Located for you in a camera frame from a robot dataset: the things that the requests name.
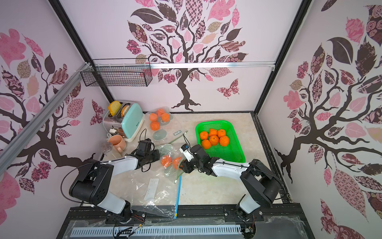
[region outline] butterfly decal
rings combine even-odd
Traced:
[[[102,123],[102,115],[104,114],[104,109],[102,107],[98,106],[98,104],[92,99],[92,105],[93,110],[95,112],[95,115],[90,120],[90,125],[94,125],[96,123]]]
[[[237,87],[238,85],[239,85],[238,79],[236,79],[232,82],[229,88],[225,88],[225,87],[217,88],[217,91],[219,91],[220,93],[223,93],[223,95],[227,97],[227,99],[229,99],[231,94],[236,94],[236,93],[239,94],[239,88]]]

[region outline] orange mug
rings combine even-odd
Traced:
[[[121,135],[114,135],[109,139],[109,143],[112,143],[114,148],[118,152],[122,153],[126,148],[126,141],[123,140]]]

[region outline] clear plastic bag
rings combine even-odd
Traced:
[[[144,118],[150,122],[152,139],[159,144],[171,143],[185,132],[182,124],[170,113],[168,107],[147,112]]]

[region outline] black wire basket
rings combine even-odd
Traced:
[[[81,72],[86,86],[148,86],[152,73],[147,58],[94,59],[115,64],[95,65]],[[135,60],[138,64],[118,64],[117,60]]]

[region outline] table surface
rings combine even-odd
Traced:
[[[213,114],[174,114],[174,117],[182,123],[184,129],[188,132],[186,137],[190,144],[197,144],[195,127],[197,124],[205,121],[227,120],[232,123],[239,139],[241,148],[243,149],[247,162],[258,159],[269,168],[267,158],[265,156],[260,138],[256,131],[252,116],[250,113],[213,113]],[[137,137],[130,143],[123,152],[131,153],[138,146],[139,135],[145,128],[149,128],[150,122],[144,122]],[[179,149],[185,143],[183,137],[177,139],[172,145]],[[118,194],[123,192],[126,181],[122,179],[128,178],[128,172],[122,173],[126,175],[118,175],[118,180],[112,180],[110,190]],[[199,173],[194,170],[190,174],[182,174],[182,182],[180,189],[179,205],[210,205],[210,204],[237,204],[244,194],[248,194],[242,182],[227,177],[213,177]],[[281,199],[275,200],[274,203],[282,203]]]

